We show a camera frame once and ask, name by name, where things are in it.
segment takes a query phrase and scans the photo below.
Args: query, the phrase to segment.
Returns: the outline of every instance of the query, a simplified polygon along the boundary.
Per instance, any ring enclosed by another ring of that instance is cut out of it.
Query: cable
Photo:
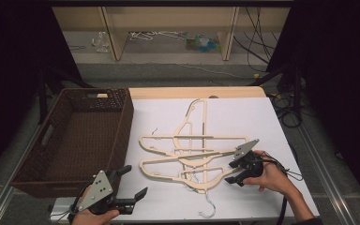
[[[68,212],[69,212],[69,215],[68,215],[69,224],[72,223],[72,220],[75,218],[75,214],[77,214],[79,212],[78,209],[77,209],[77,204],[78,204],[79,199],[84,194],[86,189],[92,184],[93,184],[93,180],[90,180],[89,182],[87,182],[87,184],[82,188],[82,190],[80,191],[78,196],[75,198],[74,204],[72,204],[69,207],[69,210],[68,210]]]
[[[296,172],[290,172],[290,170],[284,169],[284,167],[282,166],[282,164],[281,164],[278,160],[276,160],[274,157],[271,157],[268,153],[264,152],[262,156],[269,157],[270,160],[266,160],[266,161],[270,161],[270,162],[276,164],[277,167],[278,167],[280,170],[282,170],[282,172],[283,172],[286,176],[290,175],[289,173],[298,174],[298,173],[296,173]],[[296,163],[298,163],[297,155],[294,155],[294,156],[295,156]],[[282,205],[281,205],[281,210],[280,210],[280,213],[279,213],[279,218],[278,218],[278,220],[277,220],[277,225],[281,225],[282,222],[283,222],[283,219],[285,218],[287,203],[288,203],[288,200],[286,199],[285,196],[283,196]]]
[[[255,52],[252,52],[250,50],[250,46],[249,48],[245,47],[243,44],[241,44],[241,42],[238,41],[238,39],[236,37],[233,37],[233,39],[241,46],[241,48],[243,48],[244,50],[246,50],[248,53],[253,54],[254,56],[256,56],[257,58],[259,58],[260,60],[262,60],[264,63],[268,64],[268,61],[261,58],[258,54],[256,54]]]
[[[69,210],[67,210],[66,212],[61,213],[61,214],[53,214],[53,215],[51,215],[51,216],[49,217],[49,221],[52,222],[52,217],[61,216],[59,219],[57,219],[57,221],[54,222],[54,224],[58,224],[58,222],[59,222],[63,217],[65,217],[68,213],[69,213]]]
[[[271,35],[273,35],[274,39],[278,42],[278,38],[276,35],[274,35],[274,33],[271,33]]]
[[[286,109],[291,105],[291,102],[289,101],[288,98],[286,97],[281,97],[278,98],[278,96],[280,95],[280,93],[277,93],[276,95],[269,95],[268,97],[271,98],[271,103],[273,104],[274,108],[276,109]]]
[[[211,70],[208,70],[208,69],[205,69],[205,68],[202,68],[202,67],[185,66],[185,65],[182,65],[182,64],[175,64],[175,65],[180,66],[180,67],[183,67],[183,68],[196,68],[196,69],[200,69],[200,70],[203,70],[203,71],[206,71],[206,72],[210,72],[210,73],[225,74],[225,75],[229,75],[229,76],[232,76],[232,77],[235,77],[235,78],[240,78],[240,79],[254,79],[254,78],[252,78],[252,77],[246,78],[246,77],[241,77],[241,76],[233,75],[233,74],[227,73],[227,72],[211,71]]]
[[[292,114],[297,117],[297,122],[295,122],[295,124],[291,125],[288,122],[286,122],[285,119],[287,118],[287,116],[292,115]],[[300,117],[300,114],[295,112],[293,107],[289,107],[287,109],[280,110],[277,112],[277,115],[278,115],[278,119],[282,122],[282,125],[285,126],[286,128],[297,128],[303,122],[302,118]]]
[[[262,45],[262,46],[264,46],[264,47],[266,47],[266,48],[270,48],[270,49],[273,49],[273,50],[275,49],[275,48],[272,47],[272,46],[262,44],[262,43],[260,43],[260,42],[257,42],[256,40],[252,40],[252,39],[247,35],[247,33],[245,33],[245,32],[244,32],[244,35],[245,35],[245,37],[246,37],[247,39],[249,39],[250,41],[252,41],[253,43],[255,43],[255,44],[257,44],[257,45]]]
[[[267,48],[265,47],[264,40],[263,40],[263,35],[262,35],[262,27],[260,25],[260,10],[261,9],[259,7],[257,7],[257,21],[256,21],[256,24],[253,21],[252,17],[250,16],[250,13],[249,13],[249,10],[248,10],[247,7],[246,7],[246,10],[247,10],[247,15],[249,16],[249,19],[252,22],[252,25],[253,25],[253,28],[254,28],[254,33],[253,33],[253,36],[252,36],[252,40],[254,39],[255,34],[257,34],[258,37],[260,38],[260,40],[262,41],[264,52],[265,52],[265,54],[266,54],[266,56],[267,56],[267,58],[269,60],[271,58],[271,54],[267,50]]]
[[[201,183],[201,182],[200,182],[200,179],[198,179],[198,177],[197,177],[197,175],[195,174],[195,172],[193,173],[193,176],[194,176],[194,178],[197,180],[198,184],[200,184],[200,183]],[[215,215],[215,213],[216,213],[216,206],[215,206],[215,204],[209,199],[209,195],[208,195],[208,193],[207,193],[207,190],[205,191],[205,199],[207,200],[207,202],[208,202],[210,205],[212,205],[212,207],[213,207],[213,212],[212,212],[211,215],[206,215],[204,212],[198,212],[198,215],[201,216],[201,217],[203,217],[203,218],[212,218],[212,217]]]
[[[131,60],[130,60],[130,62],[133,63],[133,64],[136,64],[136,65],[139,65],[139,64],[140,65],[142,65],[142,64],[157,64],[157,63],[153,63],[153,62],[136,63],[136,62],[133,62]],[[237,75],[234,75],[234,74],[231,74],[231,73],[228,73],[228,72],[217,72],[217,71],[208,70],[208,69],[202,68],[202,67],[186,66],[186,65],[183,65],[183,64],[169,64],[169,65],[177,65],[177,66],[182,67],[182,68],[196,68],[196,69],[200,69],[200,70],[205,71],[205,72],[229,75],[229,76],[232,76],[234,78],[239,78],[239,79],[255,79],[254,77],[242,77],[242,76],[237,76]]]

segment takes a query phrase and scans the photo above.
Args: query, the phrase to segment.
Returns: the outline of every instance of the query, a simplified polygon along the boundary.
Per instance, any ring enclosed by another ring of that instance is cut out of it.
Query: brown wicker basket
[[[124,166],[133,111],[128,89],[64,89],[11,185],[37,198],[77,196],[93,174]]]

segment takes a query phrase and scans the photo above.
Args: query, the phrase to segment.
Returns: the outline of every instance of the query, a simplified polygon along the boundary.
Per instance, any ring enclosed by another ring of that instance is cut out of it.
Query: hand
[[[263,159],[270,159],[264,151],[253,151],[254,153],[262,156]],[[296,187],[289,180],[289,178],[277,167],[276,164],[271,162],[263,163],[264,170],[259,177],[249,177],[243,180],[244,185],[259,185],[259,191],[265,188],[277,191],[283,195],[294,191]]]
[[[264,159],[270,159],[264,151],[254,151]],[[243,180],[244,185],[259,185],[259,191],[265,188],[277,191],[285,196],[291,209],[293,210],[296,221],[305,221],[314,218],[302,193],[291,182],[291,180],[280,170],[276,164],[264,162],[264,170],[259,177],[249,177]]]
[[[86,191],[82,195],[82,199],[86,196],[90,187],[86,189]],[[95,215],[90,212],[88,209],[83,210],[75,215],[74,220],[72,221],[72,225],[105,225],[110,224],[110,221],[113,218],[119,216],[118,210],[110,210],[102,215]]]

